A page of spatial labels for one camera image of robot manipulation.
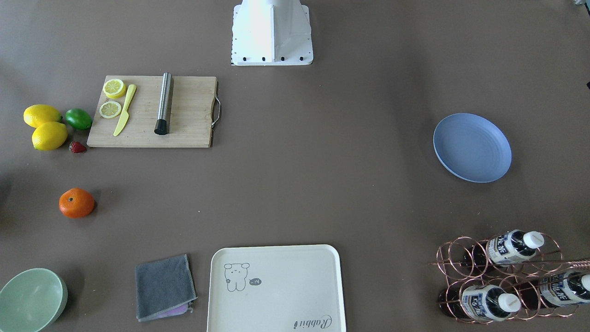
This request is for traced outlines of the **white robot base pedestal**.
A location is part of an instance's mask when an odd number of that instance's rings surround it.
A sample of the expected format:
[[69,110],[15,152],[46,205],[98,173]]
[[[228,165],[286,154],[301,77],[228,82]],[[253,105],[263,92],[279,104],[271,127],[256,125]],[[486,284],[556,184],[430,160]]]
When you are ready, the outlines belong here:
[[308,6],[299,0],[243,0],[234,6],[232,65],[311,65],[313,59]]

